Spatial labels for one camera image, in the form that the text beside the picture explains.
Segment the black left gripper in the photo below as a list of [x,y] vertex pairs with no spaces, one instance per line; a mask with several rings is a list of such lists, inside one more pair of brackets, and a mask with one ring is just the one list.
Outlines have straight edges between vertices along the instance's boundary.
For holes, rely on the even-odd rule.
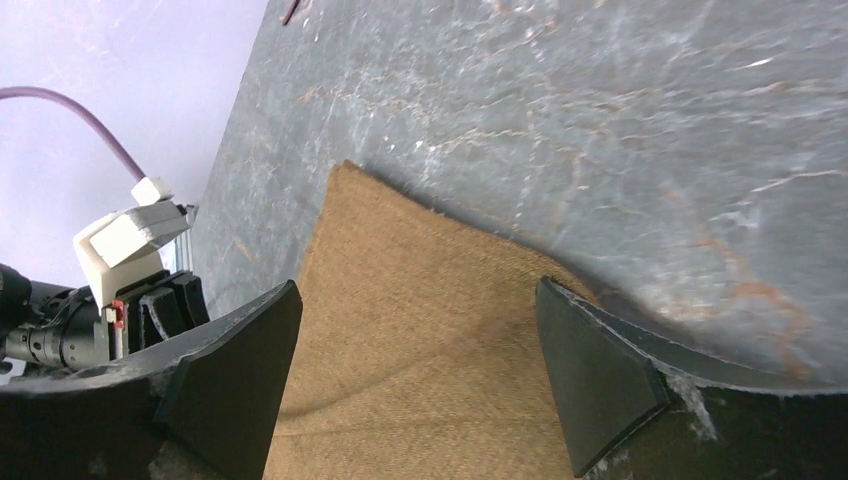
[[71,371],[123,358],[204,325],[201,279],[161,270],[102,307],[91,288],[31,281],[1,266],[1,356]]

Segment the brown cloth napkin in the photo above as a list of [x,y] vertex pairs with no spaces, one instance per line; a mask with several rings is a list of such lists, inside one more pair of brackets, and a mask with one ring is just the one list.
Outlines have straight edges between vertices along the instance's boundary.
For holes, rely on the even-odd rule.
[[535,323],[554,260],[333,167],[269,479],[568,479]]

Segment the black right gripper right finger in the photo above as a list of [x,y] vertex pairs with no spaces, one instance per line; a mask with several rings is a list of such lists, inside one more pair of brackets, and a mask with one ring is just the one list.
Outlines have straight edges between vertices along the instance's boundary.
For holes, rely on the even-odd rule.
[[753,369],[620,319],[549,277],[536,325],[581,479],[843,479],[847,390]]

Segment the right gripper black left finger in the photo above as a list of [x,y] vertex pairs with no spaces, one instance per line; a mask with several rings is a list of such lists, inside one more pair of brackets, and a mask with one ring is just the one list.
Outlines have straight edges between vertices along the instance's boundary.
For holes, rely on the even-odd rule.
[[293,281],[151,348],[1,390],[5,479],[149,479],[167,445],[262,477],[303,304]]

